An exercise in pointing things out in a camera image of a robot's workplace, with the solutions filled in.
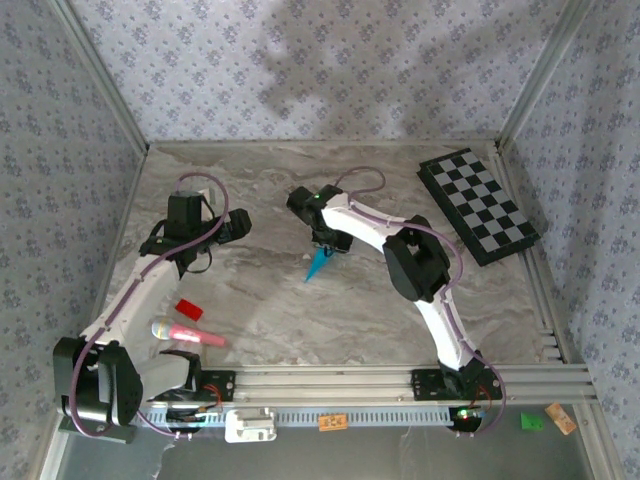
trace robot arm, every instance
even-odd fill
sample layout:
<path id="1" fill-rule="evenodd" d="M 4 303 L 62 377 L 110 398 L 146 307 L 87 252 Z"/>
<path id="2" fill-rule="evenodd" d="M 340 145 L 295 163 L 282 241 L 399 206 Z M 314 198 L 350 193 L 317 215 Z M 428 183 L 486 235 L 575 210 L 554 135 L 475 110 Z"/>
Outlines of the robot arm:
<path id="1" fill-rule="evenodd" d="M 202 220 L 203 205 L 214 218 Z M 135 352 L 138 332 L 149 328 L 149 321 L 160 302 L 176 291 L 180 279 L 199 253 L 209 251 L 213 244 L 228 243 L 249 233 L 251 220 L 247 211 L 229 212 L 229 221 L 206 240 L 160 261 L 144 278 L 143 272 L 159 256 L 202 237 L 219 221 L 220 217 L 213 215 L 204 195 L 199 192 L 176 192 L 169 197 L 167 218 L 154 227 L 141 245 L 141 256 L 113 302 L 79 338 L 62 338 L 54 348 L 54 382 L 62 413 L 70 415 L 71 379 L 77 358 L 86 339 L 92 338 L 99 329 L 104 332 L 81 366 L 75 391 L 81 419 L 127 425 L 143 400 L 171 389 L 196 391 L 200 387 L 197 355 L 172 351 L 136 362 L 129 352 Z M 134 283 L 137 286 L 132 294 Z M 113 320 L 107 323 L 116 311 Z"/>
<path id="2" fill-rule="evenodd" d="M 289 196 L 287 207 L 311 226 L 312 239 L 319 247 L 346 252 L 355 237 L 384 254 L 393 286 L 415 304 L 433 336 L 447 388 L 463 395 L 484 366 L 471 354 L 475 346 L 464 334 L 450 292 L 445 294 L 447 305 L 443 304 L 441 293 L 449 283 L 449 259 L 431 235 L 396 226 L 405 221 L 425 227 L 429 227 L 429 223 L 419 216 L 405 220 L 352 203 L 357 210 L 389 223 L 374 222 L 349 208 L 348 195 L 332 185 L 326 185 L 316 194 L 299 187 Z M 452 321 L 463 338 L 457 335 Z"/>

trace marble surface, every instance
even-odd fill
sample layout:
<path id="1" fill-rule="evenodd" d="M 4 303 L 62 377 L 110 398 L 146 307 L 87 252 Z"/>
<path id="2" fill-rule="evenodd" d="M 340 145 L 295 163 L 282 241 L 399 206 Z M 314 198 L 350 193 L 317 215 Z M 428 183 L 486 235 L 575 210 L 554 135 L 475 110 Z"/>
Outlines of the marble surface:
<path id="1" fill-rule="evenodd" d="M 189 171 L 217 175 L 231 208 L 246 208 L 251 233 L 213 249 L 213 264 L 201 275 L 185 275 L 178 292 L 159 308 L 186 325 L 175 312 L 180 297 L 204 309 L 197 326 L 225 336 L 227 348 L 200 347 L 204 365 L 271 364 L 434 364 L 435 346 L 417 309 L 389 281 L 382 255 L 361 242 L 338 255 L 309 283 L 314 249 L 309 227 L 285 207 L 287 195 L 304 185 L 317 189 L 344 170 L 374 165 L 387 176 L 384 190 L 360 197 L 382 212 L 425 216 L 432 226 L 464 245 L 417 178 L 418 163 L 455 151 L 445 146 L 197 145 L 152 147 L 144 167 L 119 251 L 108 300 L 129 275 L 138 246 L 166 215 L 176 178 Z M 377 182 L 350 177 L 341 187 Z M 202 189 L 205 179 L 184 187 Z M 214 210 L 221 210 L 216 193 Z M 480 268 L 464 251 L 465 274 L 453 292 L 471 339 L 496 363 L 539 362 L 542 345 L 526 282 L 517 257 Z M 198 260 L 206 265 L 207 259 Z M 136 357 L 171 342 L 145 330 Z"/>

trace patterned wallpaper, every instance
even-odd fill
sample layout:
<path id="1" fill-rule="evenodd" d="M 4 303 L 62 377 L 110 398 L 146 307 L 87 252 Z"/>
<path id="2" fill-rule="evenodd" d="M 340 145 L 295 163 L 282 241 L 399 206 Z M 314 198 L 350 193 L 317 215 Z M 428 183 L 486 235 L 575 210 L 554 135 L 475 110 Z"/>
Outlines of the patterned wallpaper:
<path id="1" fill-rule="evenodd" d="M 136 165 L 46 2 L 0 2 L 1 479 L 26 478 L 52 348 L 90 320 Z"/>
<path id="2" fill-rule="evenodd" d="M 637 5 L 597 2 L 507 155 L 629 478 L 640 478 Z"/>
<path id="3" fill-rule="evenodd" d="M 72 0 L 148 141 L 493 138 L 564 0 Z"/>

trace black and white checkered board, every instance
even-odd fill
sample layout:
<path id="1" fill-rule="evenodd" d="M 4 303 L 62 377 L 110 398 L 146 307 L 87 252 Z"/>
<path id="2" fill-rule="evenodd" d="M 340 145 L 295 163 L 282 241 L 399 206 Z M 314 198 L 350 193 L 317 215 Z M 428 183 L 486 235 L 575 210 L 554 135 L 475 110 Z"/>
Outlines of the black and white checkered board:
<path id="1" fill-rule="evenodd" d="M 478 265 L 520 252 L 540 238 L 471 150 L 422 162 L 418 176 Z"/>

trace toy microphone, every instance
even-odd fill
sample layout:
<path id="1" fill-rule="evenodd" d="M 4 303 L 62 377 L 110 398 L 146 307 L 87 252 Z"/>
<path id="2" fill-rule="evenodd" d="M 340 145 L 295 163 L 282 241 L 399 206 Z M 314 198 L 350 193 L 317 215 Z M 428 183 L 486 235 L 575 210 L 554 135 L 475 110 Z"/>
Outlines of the toy microphone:
<path id="1" fill-rule="evenodd" d="M 151 333 L 160 340 L 169 340 L 172 338 L 185 342 L 202 343 L 213 347 L 224 347 L 227 343 L 224 337 L 179 325 L 168 318 L 153 322 L 153 325 L 151 325 Z"/>

